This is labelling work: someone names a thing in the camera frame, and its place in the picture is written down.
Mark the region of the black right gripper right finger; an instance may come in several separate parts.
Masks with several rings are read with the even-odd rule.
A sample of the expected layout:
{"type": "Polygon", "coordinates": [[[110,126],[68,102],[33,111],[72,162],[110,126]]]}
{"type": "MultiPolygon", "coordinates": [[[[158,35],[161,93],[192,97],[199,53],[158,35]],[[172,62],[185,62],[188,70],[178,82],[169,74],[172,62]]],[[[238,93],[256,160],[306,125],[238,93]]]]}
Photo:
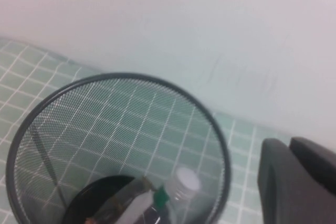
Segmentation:
{"type": "Polygon", "coordinates": [[[310,176],[335,195],[335,152],[303,137],[292,137],[289,148],[310,176]]]}

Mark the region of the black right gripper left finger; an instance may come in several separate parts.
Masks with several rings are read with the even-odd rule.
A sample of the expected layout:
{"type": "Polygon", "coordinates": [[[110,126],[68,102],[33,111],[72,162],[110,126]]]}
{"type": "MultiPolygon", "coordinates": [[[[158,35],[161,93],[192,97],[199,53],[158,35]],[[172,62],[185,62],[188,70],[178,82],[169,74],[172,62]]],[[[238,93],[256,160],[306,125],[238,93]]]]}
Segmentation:
{"type": "Polygon", "coordinates": [[[257,182],[264,223],[335,223],[335,195],[276,138],[262,143],[257,182]]]}

